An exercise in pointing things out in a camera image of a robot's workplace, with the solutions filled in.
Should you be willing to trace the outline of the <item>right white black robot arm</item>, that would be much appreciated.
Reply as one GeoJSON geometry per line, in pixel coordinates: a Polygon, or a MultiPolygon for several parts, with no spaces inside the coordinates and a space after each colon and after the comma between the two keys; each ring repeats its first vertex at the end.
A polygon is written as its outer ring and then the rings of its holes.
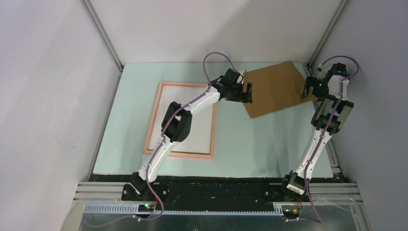
{"type": "Polygon", "coordinates": [[[330,69],[319,65],[318,71],[319,77],[306,78],[301,95],[302,98],[315,96],[320,105],[312,116],[313,131],[300,163],[285,175],[280,187],[280,196],[285,201],[292,201],[306,192],[321,152],[332,136],[340,131],[354,108],[346,93],[350,79],[346,65],[334,63],[330,69]]]}

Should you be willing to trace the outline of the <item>right aluminium corner post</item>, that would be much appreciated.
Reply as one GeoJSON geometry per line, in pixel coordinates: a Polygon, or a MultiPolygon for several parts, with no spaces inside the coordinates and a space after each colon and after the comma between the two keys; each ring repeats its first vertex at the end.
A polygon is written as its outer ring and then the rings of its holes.
{"type": "Polygon", "coordinates": [[[314,49],[309,61],[308,61],[308,66],[312,67],[315,63],[315,61],[317,60],[318,56],[320,55],[322,49],[324,48],[327,40],[329,39],[332,31],[334,30],[334,28],[337,25],[338,20],[340,19],[340,17],[343,15],[345,9],[347,8],[348,4],[349,4],[349,0],[341,0],[336,8],[336,10],[334,11],[328,25],[326,26],[323,35],[321,36],[316,48],[314,49]]]}

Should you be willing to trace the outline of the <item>brown cardboard backing board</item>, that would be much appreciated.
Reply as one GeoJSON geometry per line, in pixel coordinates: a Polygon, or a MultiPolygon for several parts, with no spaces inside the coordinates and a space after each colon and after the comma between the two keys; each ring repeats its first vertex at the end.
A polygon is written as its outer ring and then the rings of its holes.
{"type": "Polygon", "coordinates": [[[250,118],[316,99],[312,94],[306,98],[301,97],[306,79],[291,61],[249,71],[244,82],[252,83],[253,102],[244,104],[250,118]]]}

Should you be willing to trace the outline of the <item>aluminium front rail frame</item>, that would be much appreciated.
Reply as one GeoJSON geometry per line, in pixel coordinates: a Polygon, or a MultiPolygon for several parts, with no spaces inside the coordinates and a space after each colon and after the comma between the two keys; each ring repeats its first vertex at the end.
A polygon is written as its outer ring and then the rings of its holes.
{"type": "MultiPolygon", "coordinates": [[[[83,208],[87,203],[140,204],[122,201],[124,182],[79,182],[71,209],[83,208]]],[[[311,183],[309,185],[314,205],[349,206],[354,226],[358,231],[371,231],[372,226],[363,205],[356,183],[311,183]]]]}

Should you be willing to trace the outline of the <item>aluminium corner post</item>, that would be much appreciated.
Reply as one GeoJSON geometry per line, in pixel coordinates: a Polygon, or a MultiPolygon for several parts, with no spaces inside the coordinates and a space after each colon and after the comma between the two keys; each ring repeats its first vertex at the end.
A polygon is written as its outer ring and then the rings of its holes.
{"type": "Polygon", "coordinates": [[[108,54],[113,60],[116,68],[119,72],[122,72],[124,69],[124,64],[121,62],[117,51],[114,48],[112,41],[109,38],[107,31],[105,30],[103,23],[98,16],[92,2],[90,0],[80,0],[85,12],[87,13],[91,23],[93,24],[97,34],[101,38],[102,43],[104,44],[108,54]]]}
{"type": "Polygon", "coordinates": [[[312,67],[315,63],[315,61],[317,60],[318,56],[320,55],[322,49],[324,48],[327,40],[329,39],[332,31],[334,30],[334,28],[337,25],[338,20],[340,19],[340,17],[343,15],[345,9],[347,8],[348,4],[349,4],[349,0],[341,0],[336,8],[336,10],[334,11],[328,25],[326,26],[323,35],[321,36],[316,48],[314,49],[309,61],[308,61],[308,66],[312,67]]]}

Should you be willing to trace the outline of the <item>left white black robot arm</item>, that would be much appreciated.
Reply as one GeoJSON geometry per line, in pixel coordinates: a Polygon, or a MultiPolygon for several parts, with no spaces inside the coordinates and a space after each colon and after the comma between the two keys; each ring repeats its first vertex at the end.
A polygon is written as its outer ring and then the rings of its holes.
{"type": "Polygon", "coordinates": [[[208,83],[204,91],[183,103],[169,104],[161,124],[161,134],[150,159],[133,174],[129,184],[140,200],[150,200],[154,195],[151,183],[173,149],[186,140],[191,131],[193,116],[221,100],[252,103],[252,84],[244,83],[246,70],[229,68],[225,75],[208,83]]]}

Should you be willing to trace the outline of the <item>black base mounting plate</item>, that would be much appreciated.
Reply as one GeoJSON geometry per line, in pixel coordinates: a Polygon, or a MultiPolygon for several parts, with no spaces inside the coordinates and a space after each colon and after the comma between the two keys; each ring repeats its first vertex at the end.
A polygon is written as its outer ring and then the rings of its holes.
{"type": "Polygon", "coordinates": [[[278,202],[297,201],[294,194],[268,183],[173,182],[152,188],[168,212],[273,212],[278,202]]]}

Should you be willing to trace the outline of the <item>left aluminium corner post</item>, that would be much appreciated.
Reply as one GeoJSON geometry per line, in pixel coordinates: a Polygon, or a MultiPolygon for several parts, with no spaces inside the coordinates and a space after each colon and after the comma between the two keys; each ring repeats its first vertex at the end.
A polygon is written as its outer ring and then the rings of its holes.
{"type": "Polygon", "coordinates": [[[101,38],[102,43],[104,44],[108,54],[113,60],[116,68],[119,72],[122,72],[124,69],[124,64],[121,62],[117,51],[114,48],[112,41],[109,38],[107,31],[105,30],[103,23],[98,16],[92,2],[90,0],[80,0],[85,12],[87,13],[91,23],[93,24],[97,34],[101,38]]]}

